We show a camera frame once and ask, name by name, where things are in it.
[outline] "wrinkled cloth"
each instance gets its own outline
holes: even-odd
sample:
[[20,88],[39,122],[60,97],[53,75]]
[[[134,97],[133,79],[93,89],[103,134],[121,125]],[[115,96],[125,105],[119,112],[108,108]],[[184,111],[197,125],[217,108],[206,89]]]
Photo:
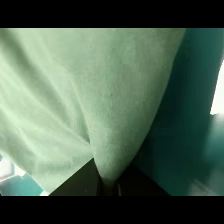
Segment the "wrinkled cloth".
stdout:
[[0,153],[48,193],[92,158],[113,183],[150,129],[184,32],[0,29]]

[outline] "light green cloth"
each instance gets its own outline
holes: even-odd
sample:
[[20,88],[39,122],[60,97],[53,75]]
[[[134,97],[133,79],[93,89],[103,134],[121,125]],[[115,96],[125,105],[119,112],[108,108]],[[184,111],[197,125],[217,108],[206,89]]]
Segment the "light green cloth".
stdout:
[[93,157],[113,182],[150,129],[183,35],[0,29],[1,153],[49,193]]

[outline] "clothing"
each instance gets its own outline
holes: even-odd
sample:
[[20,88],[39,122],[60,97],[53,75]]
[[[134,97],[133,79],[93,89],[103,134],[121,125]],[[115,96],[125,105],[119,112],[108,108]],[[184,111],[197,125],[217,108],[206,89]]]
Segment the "clothing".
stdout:
[[113,183],[140,148],[185,29],[0,29],[0,153],[52,192],[92,158]]

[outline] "dark teal background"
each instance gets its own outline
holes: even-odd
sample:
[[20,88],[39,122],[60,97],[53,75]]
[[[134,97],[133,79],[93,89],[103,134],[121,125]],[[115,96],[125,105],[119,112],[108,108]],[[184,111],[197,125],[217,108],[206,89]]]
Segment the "dark teal background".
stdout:
[[188,29],[152,128],[135,164],[171,195],[199,180],[224,195],[224,119],[210,115],[224,29]]

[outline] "white light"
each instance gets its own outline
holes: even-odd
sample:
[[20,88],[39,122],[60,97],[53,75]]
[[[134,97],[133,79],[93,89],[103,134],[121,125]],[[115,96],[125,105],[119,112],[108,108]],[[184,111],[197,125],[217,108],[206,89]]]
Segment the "white light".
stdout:
[[219,72],[211,114],[224,114],[224,61]]

